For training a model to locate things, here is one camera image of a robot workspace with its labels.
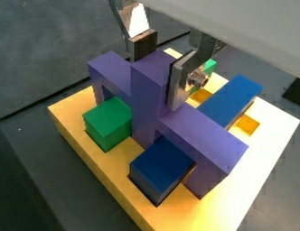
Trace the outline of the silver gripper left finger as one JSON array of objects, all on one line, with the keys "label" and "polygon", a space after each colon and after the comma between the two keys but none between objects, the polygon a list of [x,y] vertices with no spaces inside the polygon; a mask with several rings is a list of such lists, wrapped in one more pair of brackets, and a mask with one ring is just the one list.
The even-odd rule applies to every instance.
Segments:
[{"label": "silver gripper left finger", "polygon": [[143,4],[135,0],[107,0],[126,42],[130,62],[156,50],[156,31],[150,28]]}]

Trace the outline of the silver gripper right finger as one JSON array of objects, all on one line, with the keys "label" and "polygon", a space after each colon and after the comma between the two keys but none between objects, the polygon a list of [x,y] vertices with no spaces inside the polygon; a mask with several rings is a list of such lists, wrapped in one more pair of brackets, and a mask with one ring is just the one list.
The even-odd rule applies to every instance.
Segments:
[{"label": "silver gripper right finger", "polygon": [[191,29],[188,43],[196,50],[187,51],[168,68],[167,106],[175,111],[186,101],[192,87],[202,87],[207,74],[203,64],[215,54],[218,39]]}]

